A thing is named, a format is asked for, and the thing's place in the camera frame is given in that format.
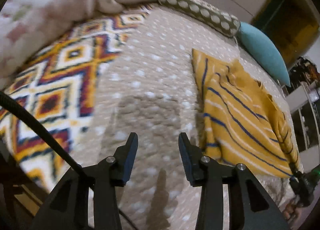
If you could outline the person's right hand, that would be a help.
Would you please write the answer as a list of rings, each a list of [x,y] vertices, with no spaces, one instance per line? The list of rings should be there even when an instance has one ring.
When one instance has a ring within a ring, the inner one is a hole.
[[[287,220],[287,223],[294,223],[302,214],[303,204],[300,201],[300,197],[297,195],[292,198],[285,206],[283,210],[283,216]]]

